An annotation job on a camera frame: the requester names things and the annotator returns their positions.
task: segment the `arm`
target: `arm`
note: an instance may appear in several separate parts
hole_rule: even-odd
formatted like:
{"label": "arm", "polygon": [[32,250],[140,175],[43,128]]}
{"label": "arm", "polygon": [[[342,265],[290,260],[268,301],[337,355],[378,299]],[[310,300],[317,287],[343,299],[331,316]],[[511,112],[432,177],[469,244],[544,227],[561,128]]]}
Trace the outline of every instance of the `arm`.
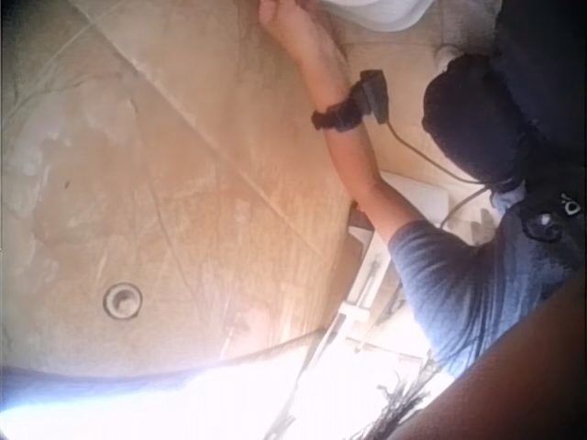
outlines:
{"label": "arm", "polygon": [[[351,81],[344,57],[321,24],[317,0],[260,0],[260,22],[297,63],[315,109],[344,101]],[[422,215],[381,177],[363,124],[324,132],[330,157],[350,195],[388,243]]]}

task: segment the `man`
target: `man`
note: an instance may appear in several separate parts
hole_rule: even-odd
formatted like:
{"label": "man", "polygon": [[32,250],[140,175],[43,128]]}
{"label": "man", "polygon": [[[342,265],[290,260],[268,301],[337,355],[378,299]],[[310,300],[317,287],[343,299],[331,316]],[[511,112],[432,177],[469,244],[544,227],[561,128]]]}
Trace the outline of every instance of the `man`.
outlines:
{"label": "man", "polygon": [[[327,114],[347,100],[352,83],[317,3],[261,0],[259,15],[297,63],[316,111]],[[505,210],[486,245],[471,247],[435,228],[386,184],[362,123],[324,129],[340,179],[389,243],[415,319],[454,376],[585,266],[585,116],[577,105],[584,102],[584,34],[562,29],[575,5],[505,0],[497,30],[503,46],[494,57],[448,62],[447,51],[439,53],[448,67],[426,91],[423,125]],[[534,38],[545,29],[546,37]],[[531,46],[540,41],[545,48]],[[553,60],[559,55],[565,60]]]}

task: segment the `stain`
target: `stain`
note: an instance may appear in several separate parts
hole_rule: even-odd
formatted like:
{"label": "stain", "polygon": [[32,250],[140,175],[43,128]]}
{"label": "stain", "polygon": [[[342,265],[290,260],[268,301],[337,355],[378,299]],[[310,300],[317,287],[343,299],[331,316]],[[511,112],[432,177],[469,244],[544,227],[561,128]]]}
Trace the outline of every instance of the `stain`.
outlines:
{"label": "stain", "polygon": [[8,329],[6,328],[4,323],[2,323],[2,347],[6,351],[12,351],[12,337],[10,337]]}

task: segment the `hand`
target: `hand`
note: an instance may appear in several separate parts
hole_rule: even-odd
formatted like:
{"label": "hand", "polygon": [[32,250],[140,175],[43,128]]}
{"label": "hand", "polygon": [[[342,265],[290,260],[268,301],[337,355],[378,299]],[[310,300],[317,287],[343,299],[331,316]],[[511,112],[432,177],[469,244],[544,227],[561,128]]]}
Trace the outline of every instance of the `hand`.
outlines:
{"label": "hand", "polygon": [[260,0],[259,21],[298,64],[318,111],[350,89],[344,56],[324,27],[319,0]]}

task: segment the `tile floor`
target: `tile floor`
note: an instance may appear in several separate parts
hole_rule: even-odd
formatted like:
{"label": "tile floor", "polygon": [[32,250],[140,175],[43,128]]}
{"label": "tile floor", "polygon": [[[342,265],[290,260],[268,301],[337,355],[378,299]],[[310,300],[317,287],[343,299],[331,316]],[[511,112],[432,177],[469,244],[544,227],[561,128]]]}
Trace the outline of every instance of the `tile floor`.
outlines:
{"label": "tile floor", "polygon": [[[439,0],[390,34],[335,19],[351,69],[385,70],[398,130],[438,160],[420,128],[433,50],[491,47],[496,4]],[[324,324],[349,198],[255,7],[33,0],[3,23],[3,363],[171,371]],[[471,192],[369,130],[383,169]],[[132,321],[102,308],[119,281],[145,298]]]}

